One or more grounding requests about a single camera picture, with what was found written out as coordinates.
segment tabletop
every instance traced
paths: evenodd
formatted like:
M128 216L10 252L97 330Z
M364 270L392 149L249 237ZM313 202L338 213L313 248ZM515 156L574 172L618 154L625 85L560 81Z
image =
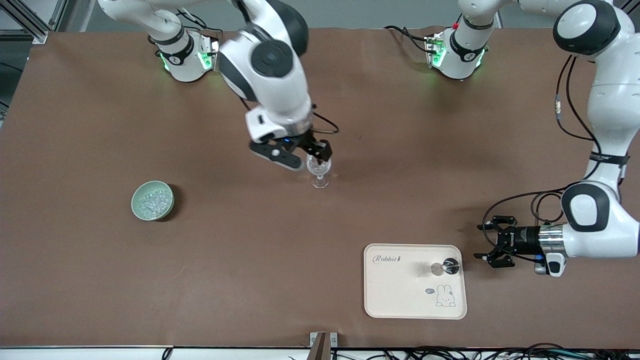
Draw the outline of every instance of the tabletop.
M399 33L312 29L310 94L341 129L323 190L248 150L219 74L174 81L146 37L50 33L31 51L0 131L0 345L297 346L336 331L349 347L640 347L637 259L570 259L554 279L473 258L490 249L476 224L491 204L584 175L590 143L554 117L566 54L550 29L498 29L465 81ZM572 77L582 114L594 69ZM635 154L621 190L637 217ZM131 213L153 179L177 196L163 222ZM533 225L529 199L495 214ZM457 246L466 317L367 316L371 243Z

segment black cap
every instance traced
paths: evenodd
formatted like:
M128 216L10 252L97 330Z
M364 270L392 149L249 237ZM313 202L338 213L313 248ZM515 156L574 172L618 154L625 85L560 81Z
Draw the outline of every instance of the black cap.
M268 40L255 47L251 65L260 75L282 78L293 69L293 51L285 42Z
M558 33L560 20L569 10L582 4L590 5L595 9L595 21L583 34L575 38L563 38ZM609 3L602 0L582 0L573 4L560 14L554 24L554 40L556 44L562 50L583 55L592 55L601 51L611 44L619 32L620 23L616 16L616 10Z

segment light green bowl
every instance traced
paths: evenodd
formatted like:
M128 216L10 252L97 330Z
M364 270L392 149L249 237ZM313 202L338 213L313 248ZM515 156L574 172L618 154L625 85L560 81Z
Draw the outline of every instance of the light green bowl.
M169 207L166 210L156 214L153 214L151 210L145 211L143 209L143 200L145 200L146 197L155 192L162 191L167 191L171 195ZM162 181L153 180L140 185L136 192L133 193L133 197L131 198L131 211L133 211L133 215L136 215L136 217L140 220L160 220L171 212L174 202L175 197L173 196L173 191L171 190L169 185L163 183Z

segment bowl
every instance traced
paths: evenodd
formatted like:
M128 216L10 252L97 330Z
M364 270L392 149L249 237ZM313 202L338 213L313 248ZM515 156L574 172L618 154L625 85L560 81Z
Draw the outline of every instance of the bowl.
M131 197L131 211L140 220L154 221L173 209L173 191L166 183L153 180L140 185Z

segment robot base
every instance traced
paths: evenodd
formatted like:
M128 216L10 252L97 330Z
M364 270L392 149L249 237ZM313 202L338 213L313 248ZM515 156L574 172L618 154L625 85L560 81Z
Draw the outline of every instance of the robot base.
M474 70L480 66L480 61L485 50L472 61L463 61L451 47L450 37L453 28L446 29L433 37L425 37L425 49L435 51L435 54L427 53L427 64L429 68L438 69L444 76L451 79L465 79L473 74Z
M216 71L219 42L194 31L187 31L194 41L191 54L184 59L182 65L174 65L163 58L164 68L177 81L190 83L200 79L207 71Z

